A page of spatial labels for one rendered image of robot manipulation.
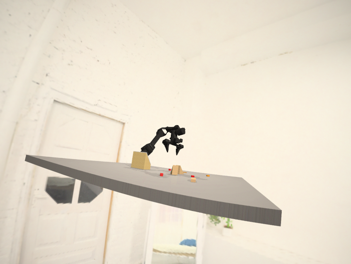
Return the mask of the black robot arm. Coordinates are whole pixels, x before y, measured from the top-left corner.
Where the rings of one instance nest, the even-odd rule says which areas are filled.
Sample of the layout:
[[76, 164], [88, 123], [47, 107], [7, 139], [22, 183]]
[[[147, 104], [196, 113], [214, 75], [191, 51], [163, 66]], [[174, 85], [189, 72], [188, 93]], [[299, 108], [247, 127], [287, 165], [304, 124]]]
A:
[[[153, 138], [153, 140], [141, 148], [141, 152], [147, 152], [148, 156], [153, 152], [153, 150], [155, 149], [154, 145], [157, 143], [157, 141], [167, 134], [164, 133], [162, 129], [165, 129], [167, 133], [170, 132], [171, 136], [180, 136], [186, 133], [185, 128], [180, 128], [179, 125], [175, 125], [174, 127], [162, 127], [157, 130], [156, 136]], [[183, 139], [173, 138], [173, 141], [177, 143], [182, 143]]]

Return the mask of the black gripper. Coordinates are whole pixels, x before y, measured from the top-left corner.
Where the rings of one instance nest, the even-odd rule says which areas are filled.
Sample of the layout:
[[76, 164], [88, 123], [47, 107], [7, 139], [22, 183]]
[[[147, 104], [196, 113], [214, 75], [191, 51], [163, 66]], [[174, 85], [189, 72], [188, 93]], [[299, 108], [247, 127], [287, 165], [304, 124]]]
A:
[[169, 139], [164, 139], [164, 140], [162, 141], [162, 143], [163, 143], [163, 145], [165, 146], [167, 153], [168, 153], [168, 151], [169, 151], [169, 144], [176, 146], [176, 155], [178, 155], [180, 149], [184, 148], [184, 146], [183, 146], [182, 144], [177, 144], [177, 142], [174, 142], [174, 141], [173, 141], [173, 138], [178, 138], [178, 137], [175, 136], [175, 135], [172, 135], [172, 136], [170, 137], [170, 140], [169, 140]]

